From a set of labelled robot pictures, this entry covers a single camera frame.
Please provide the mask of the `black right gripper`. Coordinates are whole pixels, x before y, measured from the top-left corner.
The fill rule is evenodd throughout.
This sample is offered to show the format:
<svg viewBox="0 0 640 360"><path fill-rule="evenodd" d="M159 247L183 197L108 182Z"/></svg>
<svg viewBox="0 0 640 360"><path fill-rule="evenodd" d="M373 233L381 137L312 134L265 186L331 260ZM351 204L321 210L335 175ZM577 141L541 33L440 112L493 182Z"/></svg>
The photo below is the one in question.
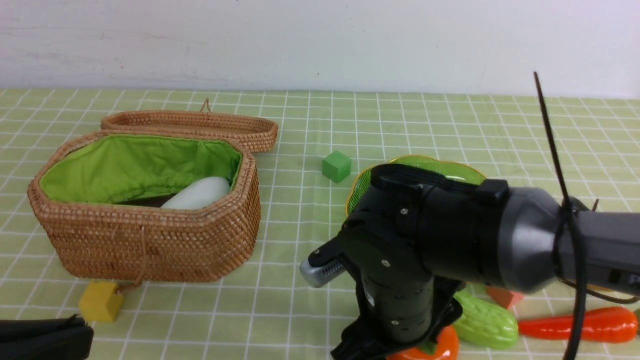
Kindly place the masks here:
<svg viewBox="0 0 640 360"><path fill-rule="evenodd" d="M330 351L334 360L384 360L407 349L436 343L444 328L462 316L455 294L462 281L430 276L426 281L382 279L358 268L355 280L359 315Z"/></svg>

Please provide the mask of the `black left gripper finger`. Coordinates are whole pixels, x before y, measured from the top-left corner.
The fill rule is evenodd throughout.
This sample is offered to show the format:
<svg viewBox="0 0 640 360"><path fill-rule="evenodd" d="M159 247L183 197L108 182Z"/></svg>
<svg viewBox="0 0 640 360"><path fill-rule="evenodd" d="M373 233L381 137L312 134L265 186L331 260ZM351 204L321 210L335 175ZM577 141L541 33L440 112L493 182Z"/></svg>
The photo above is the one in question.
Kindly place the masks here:
<svg viewBox="0 0 640 360"><path fill-rule="evenodd" d="M2 320L2 360L86 360L94 329L78 314L55 319Z"/></svg>

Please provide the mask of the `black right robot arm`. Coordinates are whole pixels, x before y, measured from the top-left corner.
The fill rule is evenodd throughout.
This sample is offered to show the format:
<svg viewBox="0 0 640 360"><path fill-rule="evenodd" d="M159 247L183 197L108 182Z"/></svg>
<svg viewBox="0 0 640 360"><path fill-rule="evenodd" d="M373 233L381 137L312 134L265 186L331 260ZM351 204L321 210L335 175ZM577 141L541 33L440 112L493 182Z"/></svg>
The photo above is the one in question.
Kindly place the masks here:
<svg viewBox="0 0 640 360"><path fill-rule="evenodd" d="M336 360L382 360L434 341L461 319L454 294L464 283L530 294L559 279L639 294L638 213L397 162L373 167L346 213L331 243L356 281L359 316Z"/></svg>

